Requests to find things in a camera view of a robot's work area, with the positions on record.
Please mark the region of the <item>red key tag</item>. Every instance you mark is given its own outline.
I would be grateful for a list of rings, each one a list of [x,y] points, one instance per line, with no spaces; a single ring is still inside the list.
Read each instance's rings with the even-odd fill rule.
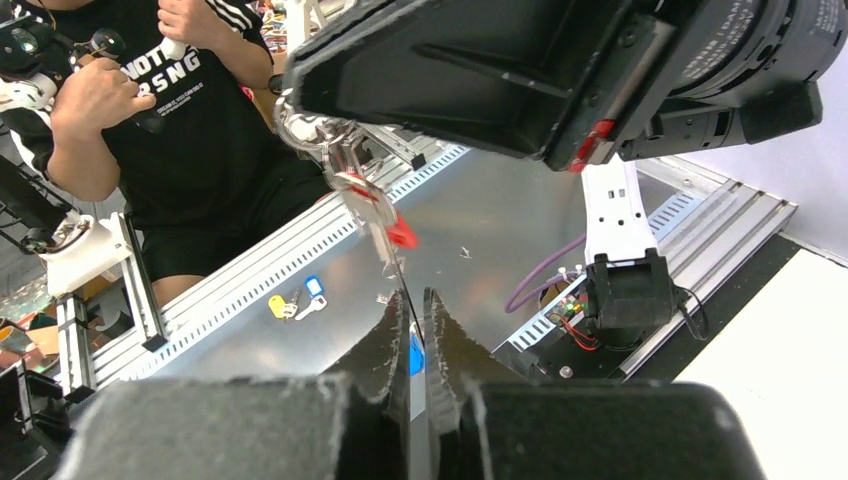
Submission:
[[[368,225],[381,230],[393,247],[416,249],[418,236],[397,212],[387,192],[373,182],[353,173],[341,175],[342,197],[351,211]]]

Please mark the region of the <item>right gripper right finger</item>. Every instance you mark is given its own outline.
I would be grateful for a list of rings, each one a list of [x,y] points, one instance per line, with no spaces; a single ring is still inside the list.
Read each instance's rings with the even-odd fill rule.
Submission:
[[[761,479],[736,412],[692,383],[529,380],[423,295],[437,479]]]

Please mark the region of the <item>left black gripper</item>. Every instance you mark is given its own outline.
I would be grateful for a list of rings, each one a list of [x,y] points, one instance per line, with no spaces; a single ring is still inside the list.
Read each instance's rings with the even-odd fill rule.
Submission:
[[[621,144],[669,37],[653,1],[359,1],[286,75],[305,112],[577,171]]]

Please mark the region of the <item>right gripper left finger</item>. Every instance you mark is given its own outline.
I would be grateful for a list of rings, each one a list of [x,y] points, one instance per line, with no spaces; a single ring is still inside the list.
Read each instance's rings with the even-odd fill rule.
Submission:
[[[59,479],[405,479],[410,307],[326,373],[116,382],[81,415]]]

